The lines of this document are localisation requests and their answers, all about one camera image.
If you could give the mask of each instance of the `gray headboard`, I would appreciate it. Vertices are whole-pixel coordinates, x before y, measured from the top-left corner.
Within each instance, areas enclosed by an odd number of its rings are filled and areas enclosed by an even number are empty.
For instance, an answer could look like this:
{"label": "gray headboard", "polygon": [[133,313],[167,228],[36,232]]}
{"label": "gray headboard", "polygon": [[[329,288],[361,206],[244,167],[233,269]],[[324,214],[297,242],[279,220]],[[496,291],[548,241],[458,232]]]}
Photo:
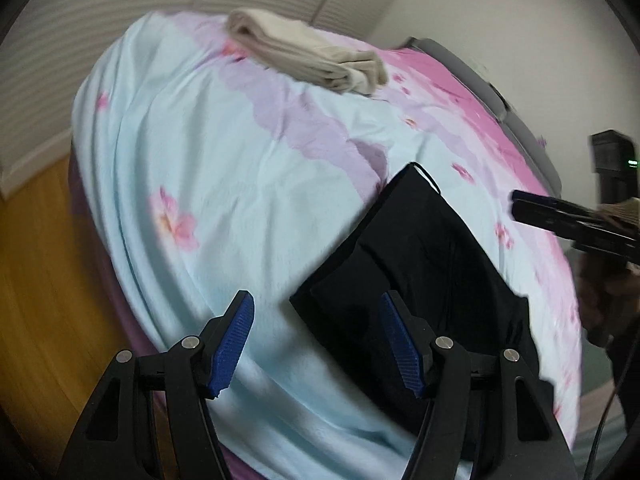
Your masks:
{"label": "gray headboard", "polygon": [[404,46],[428,54],[447,67],[484,104],[486,110],[495,117],[504,134],[527,161],[540,184],[551,195],[560,197],[562,183],[556,168],[554,168],[533,133],[491,84],[487,83],[460,58],[436,41],[409,38]]}

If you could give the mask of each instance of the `black cable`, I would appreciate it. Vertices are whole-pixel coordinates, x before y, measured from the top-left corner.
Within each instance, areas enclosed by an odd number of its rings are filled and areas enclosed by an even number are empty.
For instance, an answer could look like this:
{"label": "black cable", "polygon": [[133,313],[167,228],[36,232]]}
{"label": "black cable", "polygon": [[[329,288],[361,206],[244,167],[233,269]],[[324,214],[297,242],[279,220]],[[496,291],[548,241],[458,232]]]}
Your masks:
{"label": "black cable", "polygon": [[598,445],[600,444],[600,438],[602,437],[602,431],[604,430],[604,424],[607,420],[607,415],[609,414],[609,409],[613,403],[614,397],[620,391],[620,386],[625,380],[626,373],[631,366],[631,361],[633,360],[634,354],[636,353],[636,348],[638,346],[638,342],[640,341],[640,327],[638,327],[638,331],[636,332],[636,337],[634,341],[631,343],[631,348],[629,349],[629,355],[626,357],[625,367],[622,368],[622,373],[620,374],[620,378],[618,380],[618,384],[613,389],[613,392],[609,396],[609,400],[607,401],[607,405],[602,412],[602,417],[600,418],[600,423],[598,424],[598,429],[596,430],[596,435],[593,438],[593,444],[591,444],[591,451],[589,453],[589,459],[587,460],[587,466],[584,469],[584,476],[582,480],[591,480],[591,475],[593,474],[593,467],[596,462],[596,453],[598,452]]}

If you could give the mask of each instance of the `bed cover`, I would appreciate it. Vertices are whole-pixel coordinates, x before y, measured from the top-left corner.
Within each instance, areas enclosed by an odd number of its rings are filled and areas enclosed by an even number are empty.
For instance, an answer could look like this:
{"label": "bed cover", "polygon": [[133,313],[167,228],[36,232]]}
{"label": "bed cover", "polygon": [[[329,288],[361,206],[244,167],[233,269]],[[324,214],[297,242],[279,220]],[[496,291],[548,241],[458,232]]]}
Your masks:
{"label": "bed cover", "polygon": [[551,234],[510,219],[511,190],[546,193],[494,118],[426,54],[376,49],[389,85],[372,98],[338,95],[253,62],[224,20],[149,14],[105,52],[74,103],[70,176],[136,351],[199,333],[240,288],[254,295],[238,369],[211,404],[220,441],[241,459],[228,454],[234,476],[255,477],[242,461],[269,479],[402,476],[414,437],[341,373],[288,297],[411,160],[528,296],[540,375],[555,385],[571,446],[580,394],[571,273]]}

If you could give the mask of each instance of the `sleeve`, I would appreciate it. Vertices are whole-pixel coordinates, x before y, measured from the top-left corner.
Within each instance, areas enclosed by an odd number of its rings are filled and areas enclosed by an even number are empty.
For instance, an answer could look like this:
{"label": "sleeve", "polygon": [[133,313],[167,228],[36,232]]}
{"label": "sleeve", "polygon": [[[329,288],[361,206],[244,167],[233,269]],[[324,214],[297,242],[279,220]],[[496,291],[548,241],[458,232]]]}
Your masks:
{"label": "sleeve", "polygon": [[[640,318],[631,323],[625,333],[615,338],[607,349],[616,385],[638,330],[640,330]],[[632,357],[625,380],[618,391],[618,398],[625,413],[625,425],[628,431],[640,412],[640,349],[636,349]]]}

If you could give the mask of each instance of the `purple fabric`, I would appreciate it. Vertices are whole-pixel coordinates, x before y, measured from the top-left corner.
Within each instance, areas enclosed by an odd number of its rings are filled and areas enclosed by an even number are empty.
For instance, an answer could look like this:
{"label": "purple fabric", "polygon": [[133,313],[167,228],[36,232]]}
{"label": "purple fabric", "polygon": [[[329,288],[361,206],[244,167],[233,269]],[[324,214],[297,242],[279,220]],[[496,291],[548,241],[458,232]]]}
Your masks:
{"label": "purple fabric", "polygon": [[[76,160],[76,154],[73,149],[71,149],[71,156],[69,158],[68,186],[71,194],[72,213],[90,217],[89,206],[86,195],[84,194],[84,188],[82,187],[78,161]],[[158,350],[142,330],[142,327],[131,311],[129,303],[127,303],[127,299],[124,297],[109,254],[101,243],[93,223],[91,224],[91,229],[95,240],[93,249],[95,262],[98,267],[98,272],[100,273],[100,280],[102,281],[109,301],[116,311],[118,320],[127,335],[131,349],[138,356],[157,354]],[[162,407],[165,408],[164,396],[157,396],[156,401],[158,400]],[[225,446],[221,444],[220,447],[222,448],[226,464],[234,480],[266,480],[264,476],[255,472]]]}

